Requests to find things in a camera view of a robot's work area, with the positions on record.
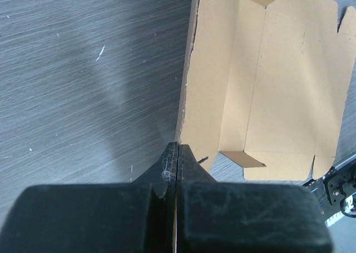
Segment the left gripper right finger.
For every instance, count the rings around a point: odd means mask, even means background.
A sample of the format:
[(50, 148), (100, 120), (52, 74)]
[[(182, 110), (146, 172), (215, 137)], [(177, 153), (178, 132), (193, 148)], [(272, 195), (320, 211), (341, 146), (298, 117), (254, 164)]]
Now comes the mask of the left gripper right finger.
[(177, 252), (333, 252), (316, 198), (304, 187), (222, 183), (179, 147)]

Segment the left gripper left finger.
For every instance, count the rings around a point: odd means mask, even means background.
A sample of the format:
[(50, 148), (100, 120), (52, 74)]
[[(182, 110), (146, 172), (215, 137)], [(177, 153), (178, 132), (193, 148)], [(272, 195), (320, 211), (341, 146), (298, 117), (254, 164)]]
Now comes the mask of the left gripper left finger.
[(128, 183), (34, 185), (1, 228), (2, 252), (174, 252), (178, 145)]

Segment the cardboard box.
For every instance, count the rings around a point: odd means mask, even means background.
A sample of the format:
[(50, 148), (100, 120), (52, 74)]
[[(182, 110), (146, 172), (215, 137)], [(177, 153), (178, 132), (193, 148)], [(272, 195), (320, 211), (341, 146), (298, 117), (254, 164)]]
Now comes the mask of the cardboard box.
[(355, 7), (334, 0), (192, 0), (176, 139), (251, 181), (332, 167), (355, 63)]

